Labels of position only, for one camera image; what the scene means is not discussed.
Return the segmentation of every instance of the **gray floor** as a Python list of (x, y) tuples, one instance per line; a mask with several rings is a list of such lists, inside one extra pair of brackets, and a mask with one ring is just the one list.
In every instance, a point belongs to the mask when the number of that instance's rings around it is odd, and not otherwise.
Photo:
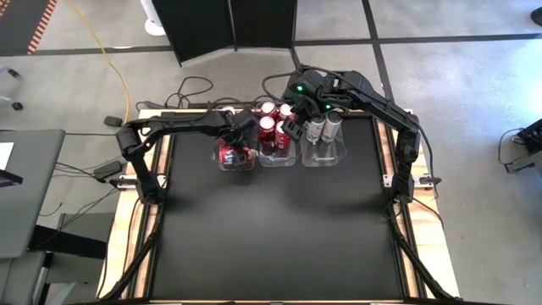
[[(75, 1), (108, 47), (167, 44), (143, 32), (138, 1)], [(471, 36), (542, 33), (528, 14), (540, 0), (372, 0), (380, 37)], [(361, 0), (299, 0), (297, 39), (368, 38)], [(95, 47), (90, 34), (61, 1), (40, 49)], [(462, 297), (473, 301), (535, 304), (542, 299), (542, 180), (532, 170), (508, 175), (496, 161), (505, 130), (542, 117), (542, 40), (447, 42), (382, 46), (395, 101), (419, 115), (434, 148), (435, 173), (442, 177), (439, 208)], [(297, 47), (301, 61), (328, 69), (357, 69), (380, 88), (369, 45)], [(132, 97), (162, 102), (183, 77), (206, 76), (215, 88), (194, 102), (217, 97), (242, 99), (263, 93), (265, 75), (293, 70), (281, 50), (223, 50), (179, 68), (169, 52), (114, 54)], [(14, 96), (25, 110), (0, 105), (0, 129), (64, 128), (113, 132), (105, 115), (122, 116), (119, 81), (101, 55), (0, 58), (25, 76)], [(270, 87), (279, 93), (284, 81)], [(205, 84), (190, 83), (186, 92)], [(506, 144), (505, 158), (521, 153)], [(80, 167), (119, 155), (112, 137), (66, 139), (61, 161)], [(59, 202), (74, 213), (109, 186), (92, 180), (56, 178), (43, 213)], [(93, 212), (113, 212), (110, 197)], [(40, 218), (55, 225), (59, 213)]]

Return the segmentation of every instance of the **black tabletop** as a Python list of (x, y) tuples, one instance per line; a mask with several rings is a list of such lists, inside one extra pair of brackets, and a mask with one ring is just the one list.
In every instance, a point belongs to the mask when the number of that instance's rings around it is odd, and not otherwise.
[(0, 143), (14, 144), (6, 170), (23, 177), (20, 186), (0, 188), (0, 258), (26, 252), (63, 141), (63, 130), (0, 132)]
[(345, 119), (336, 166), (222, 172), (213, 139), (176, 136), (151, 298), (401, 297), (372, 119)]

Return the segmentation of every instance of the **black partition panel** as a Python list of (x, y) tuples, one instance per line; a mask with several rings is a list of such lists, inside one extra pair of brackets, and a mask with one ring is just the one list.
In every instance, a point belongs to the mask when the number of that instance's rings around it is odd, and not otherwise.
[(181, 62), (233, 45), (226, 0), (152, 0)]
[(230, 0), (238, 46), (292, 47), (297, 0)]
[(401, 298), (372, 119), (345, 119), (347, 156), (223, 172), (213, 139), (179, 135), (149, 281), (154, 300)]

